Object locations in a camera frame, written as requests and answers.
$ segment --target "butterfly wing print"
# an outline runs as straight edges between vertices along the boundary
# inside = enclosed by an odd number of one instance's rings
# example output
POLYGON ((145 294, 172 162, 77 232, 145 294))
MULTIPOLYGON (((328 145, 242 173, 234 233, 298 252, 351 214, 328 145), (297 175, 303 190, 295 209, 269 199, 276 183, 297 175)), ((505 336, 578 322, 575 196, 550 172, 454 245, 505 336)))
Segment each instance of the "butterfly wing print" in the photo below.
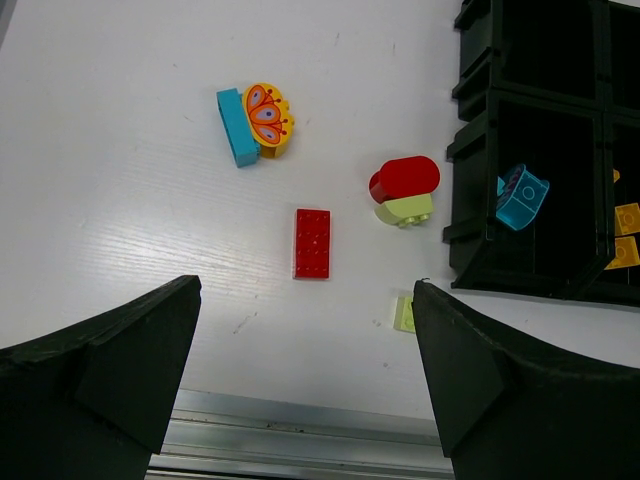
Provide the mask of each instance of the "butterfly wing print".
POLYGON ((265 147, 279 147, 291 138, 294 119, 289 114, 289 102, 280 91, 268 83, 249 87, 243 105, 253 138, 265 147))

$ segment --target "white table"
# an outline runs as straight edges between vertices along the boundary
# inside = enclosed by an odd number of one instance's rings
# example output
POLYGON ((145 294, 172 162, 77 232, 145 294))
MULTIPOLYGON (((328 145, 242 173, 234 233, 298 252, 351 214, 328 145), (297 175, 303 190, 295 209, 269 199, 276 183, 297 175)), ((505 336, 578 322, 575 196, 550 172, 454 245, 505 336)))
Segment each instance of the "white table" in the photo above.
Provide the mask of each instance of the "white table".
MULTIPOLYGON (((392 312, 416 279, 454 278, 441 232, 459 4, 19 0, 0 50, 0 347, 195 273, 183 388, 433 418, 392 312), (238 170, 215 94, 258 81, 283 91, 297 130, 285 157, 238 170), (436 213, 383 225, 369 177, 415 154, 441 167, 436 213), (291 278, 298 207, 332 211, 328 282, 291 278)), ((640 367, 637 310, 456 295, 640 367)))

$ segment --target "red cylinder block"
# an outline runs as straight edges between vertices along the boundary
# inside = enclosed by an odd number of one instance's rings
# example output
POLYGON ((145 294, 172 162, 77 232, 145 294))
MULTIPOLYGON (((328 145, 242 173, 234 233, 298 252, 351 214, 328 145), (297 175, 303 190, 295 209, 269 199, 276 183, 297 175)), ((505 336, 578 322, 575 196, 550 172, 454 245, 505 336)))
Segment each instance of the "red cylinder block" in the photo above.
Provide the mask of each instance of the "red cylinder block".
POLYGON ((440 169, 425 156, 389 160, 369 181, 378 203, 431 193, 440 185, 440 169))

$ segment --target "yellow butterfly block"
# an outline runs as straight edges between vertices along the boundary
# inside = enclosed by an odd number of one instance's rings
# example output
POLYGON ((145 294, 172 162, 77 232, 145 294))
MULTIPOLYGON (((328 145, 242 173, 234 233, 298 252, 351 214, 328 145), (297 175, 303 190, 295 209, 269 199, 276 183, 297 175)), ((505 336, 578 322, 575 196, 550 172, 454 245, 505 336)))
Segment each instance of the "yellow butterfly block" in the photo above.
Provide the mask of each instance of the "yellow butterfly block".
POLYGON ((401 332, 416 333, 416 326, 413 322, 413 298, 398 297, 396 305, 396 316, 393 321, 393 328, 401 332))
POLYGON ((251 134, 260 144, 260 155, 277 158, 287 149, 293 134, 295 119, 289 114, 287 102, 273 85, 257 83, 242 96, 251 134))
POLYGON ((616 258, 605 270, 636 267, 638 265, 640 265, 640 256, 638 255, 636 239, 634 237, 616 238, 616 258))
POLYGON ((376 216, 387 225, 397 225, 400 228, 418 225, 433 213, 431 194, 416 195, 414 197, 387 200, 379 205, 376 216))
POLYGON ((640 233, 640 205, 631 203, 616 207, 616 237, 640 233))

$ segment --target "scratch mark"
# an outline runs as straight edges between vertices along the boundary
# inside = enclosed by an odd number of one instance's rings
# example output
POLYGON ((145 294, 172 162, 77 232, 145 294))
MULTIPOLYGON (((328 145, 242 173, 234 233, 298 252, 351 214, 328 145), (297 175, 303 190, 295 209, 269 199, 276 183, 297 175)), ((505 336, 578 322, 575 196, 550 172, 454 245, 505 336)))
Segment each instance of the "scratch mark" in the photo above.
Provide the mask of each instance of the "scratch mark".
POLYGON ((240 332, 240 330, 242 330, 244 328, 244 326, 247 323, 249 323, 249 320, 251 320, 251 315, 247 315, 246 317, 244 317, 244 320, 238 324, 236 329, 233 331, 233 334, 237 335, 240 332))

